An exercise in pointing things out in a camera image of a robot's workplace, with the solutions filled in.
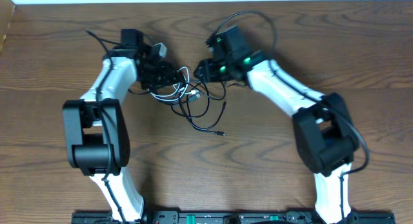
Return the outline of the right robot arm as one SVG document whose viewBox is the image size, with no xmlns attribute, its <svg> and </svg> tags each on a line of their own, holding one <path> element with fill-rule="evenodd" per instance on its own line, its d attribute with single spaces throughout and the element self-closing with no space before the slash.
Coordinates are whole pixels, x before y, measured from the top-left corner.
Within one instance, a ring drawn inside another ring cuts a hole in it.
<svg viewBox="0 0 413 224">
<path fill-rule="evenodd" d="M 206 45 L 212 57 L 199 62 L 195 77 L 204 83 L 243 81 L 289 116 L 297 152 L 314 174 L 318 216 L 324 223 L 349 223 L 348 177 L 367 167 L 370 152 L 345 100 L 312 90 L 275 59 L 254 52 L 236 25 L 214 31 Z"/>
</svg>

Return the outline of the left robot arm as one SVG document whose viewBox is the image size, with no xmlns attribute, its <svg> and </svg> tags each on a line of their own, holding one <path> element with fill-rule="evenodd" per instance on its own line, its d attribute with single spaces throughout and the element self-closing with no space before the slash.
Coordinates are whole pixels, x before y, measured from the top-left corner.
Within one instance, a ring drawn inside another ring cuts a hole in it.
<svg viewBox="0 0 413 224">
<path fill-rule="evenodd" d="M 113 48 L 92 31 L 88 34 L 105 54 L 101 72 L 90 89 L 63 105 L 68 162 L 100 188 L 112 210 L 107 222 L 151 223 L 151 213 L 127 167 L 130 139 L 121 107 L 136 82 L 147 92 L 155 92 L 184 84 L 184 76 L 165 61 L 166 46 L 146 44 L 139 30 L 122 29 L 120 41 Z"/>
</svg>

